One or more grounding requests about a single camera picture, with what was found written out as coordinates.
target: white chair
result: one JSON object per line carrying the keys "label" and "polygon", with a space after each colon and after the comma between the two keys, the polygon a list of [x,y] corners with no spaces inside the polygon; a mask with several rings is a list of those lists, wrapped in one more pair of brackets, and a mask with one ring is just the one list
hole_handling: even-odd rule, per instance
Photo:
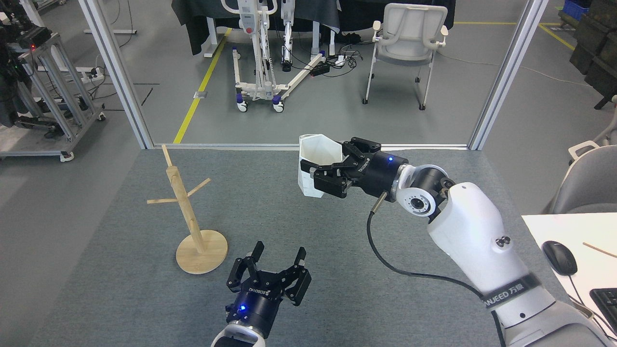
{"label": "white chair", "polygon": [[[373,23],[375,48],[371,71],[368,74],[366,96],[362,99],[363,104],[368,103],[368,92],[374,77],[373,66],[377,60],[381,60],[402,66],[428,65],[428,78],[422,102],[418,95],[420,110],[426,109],[426,94],[431,83],[433,56],[437,48],[445,46],[445,37],[448,35],[448,29],[444,26],[447,14],[448,10],[443,6],[396,3],[386,5],[381,36],[377,36],[381,23],[377,20]],[[420,82],[420,72],[415,82]]]}

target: round wooden base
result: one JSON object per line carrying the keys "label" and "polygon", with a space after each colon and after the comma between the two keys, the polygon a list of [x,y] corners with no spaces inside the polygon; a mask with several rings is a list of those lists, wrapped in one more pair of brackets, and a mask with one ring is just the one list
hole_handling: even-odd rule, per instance
{"label": "round wooden base", "polygon": [[191,235],[187,236],[176,250],[176,261],[181,269],[193,275],[201,275],[216,269],[227,256],[227,240],[214,230],[201,230],[205,253],[197,252]]}

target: keyboard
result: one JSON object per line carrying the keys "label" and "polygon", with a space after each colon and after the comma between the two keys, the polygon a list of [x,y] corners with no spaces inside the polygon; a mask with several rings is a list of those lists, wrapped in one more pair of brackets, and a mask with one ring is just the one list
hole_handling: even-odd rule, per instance
{"label": "keyboard", "polygon": [[589,296],[594,300],[613,331],[617,331],[617,288],[592,289]]}

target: computer mouse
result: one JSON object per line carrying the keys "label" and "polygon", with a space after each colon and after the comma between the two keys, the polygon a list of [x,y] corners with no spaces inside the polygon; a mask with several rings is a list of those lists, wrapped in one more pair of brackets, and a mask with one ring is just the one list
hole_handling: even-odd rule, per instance
{"label": "computer mouse", "polygon": [[542,250],[558,274],[570,276],[578,271],[572,252],[563,244],[557,241],[546,241],[542,244]]}

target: patient lift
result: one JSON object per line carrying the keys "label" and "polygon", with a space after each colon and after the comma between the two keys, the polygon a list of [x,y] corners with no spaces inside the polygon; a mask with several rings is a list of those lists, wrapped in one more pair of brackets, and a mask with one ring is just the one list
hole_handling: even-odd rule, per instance
{"label": "patient lift", "polygon": [[[325,52],[317,54],[300,72],[287,84],[276,84],[272,58],[270,57],[270,44],[268,42],[268,29],[270,27],[269,15],[278,10],[278,1],[273,1],[272,9],[268,9],[267,0],[237,0],[238,9],[230,8],[225,0],[221,0],[223,7],[233,14],[240,15],[239,26],[251,37],[253,52],[255,54],[255,83],[240,81],[238,60],[240,53],[234,47],[233,67],[236,82],[236,105],[241,112],[246,112],[247,103],[245,97],[252,101],[259,99],[272,101],[272,107],[277,112],[284,109],[283,100],[291,94],[291,91],[304,77],[320,62],[325,61]],[[281,18],[285,24],[284,45],[282,48],[283,71],[291,70],[291,26],[294,22],[295,0],[281,0]]]}

